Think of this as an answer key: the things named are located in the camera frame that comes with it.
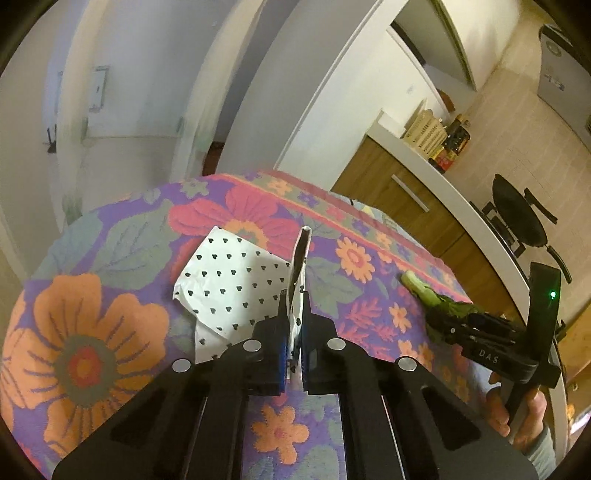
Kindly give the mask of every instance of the wooden cabinet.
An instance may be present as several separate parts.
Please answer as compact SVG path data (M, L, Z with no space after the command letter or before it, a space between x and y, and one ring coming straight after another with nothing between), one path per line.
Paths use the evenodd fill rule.
M572 323L558 344L560 359L566 370L566 381L571 382L591 364L591 304ZM591 405L591 371L589 377L589 403Z
M337 180L333 192L382 210L435 257L440 257L465 232L418 178L369 137Z
M333 191L390 216L452 269L473 302L490 313L521 320L503 282L460 223L418 178L374 140L365 138Z

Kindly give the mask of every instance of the wall switch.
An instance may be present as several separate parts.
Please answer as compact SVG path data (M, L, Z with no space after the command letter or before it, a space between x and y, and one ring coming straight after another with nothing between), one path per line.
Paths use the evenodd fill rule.
M103 108L105 101L105 85L107 80L108 66L101 66L95 68L92 73L92 81L90 83L90 111L99 112Z

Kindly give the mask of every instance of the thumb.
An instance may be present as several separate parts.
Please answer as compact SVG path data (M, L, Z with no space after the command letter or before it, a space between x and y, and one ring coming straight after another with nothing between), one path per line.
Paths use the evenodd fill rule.
M528 414L513 441L513 446L522 452L528 450L544 430L544 413L547 406L546 397L537 389L528 392L525 401Z

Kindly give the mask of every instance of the silver screw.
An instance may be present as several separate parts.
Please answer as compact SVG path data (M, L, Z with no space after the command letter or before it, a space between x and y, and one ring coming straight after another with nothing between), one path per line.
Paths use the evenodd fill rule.
M262 345L258 340L250 339L244 342L242 344L242 347L247 352L258 352L261 349Z
M173 370L178 374L186 372L189 368L191 368L191 362L186 358L179 358L173 363Z
M331 338L326 342L326 345L328 345L331 350L342 350L347 344L342 338Z
M398 360L398 366L404 371L412 372L416 369L417 362L414 358L403 356L400 360Z

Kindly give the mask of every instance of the countertop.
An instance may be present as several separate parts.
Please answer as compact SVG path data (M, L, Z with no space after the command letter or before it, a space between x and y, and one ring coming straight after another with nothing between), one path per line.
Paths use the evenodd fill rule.
M506 251L503 243L491 231L469 201L435 168L390 130L389 127L393 125L396 125L396 122L382 111L367 135L409 169L464 227L499 275L519 313L527 322L530 309L530 289L510 253ZM557 356L556 349L552 354ZM566 392L562 377L558 381L558 386L550 390L550 400L554 412L556 460L559 462L566 454L568 438Z

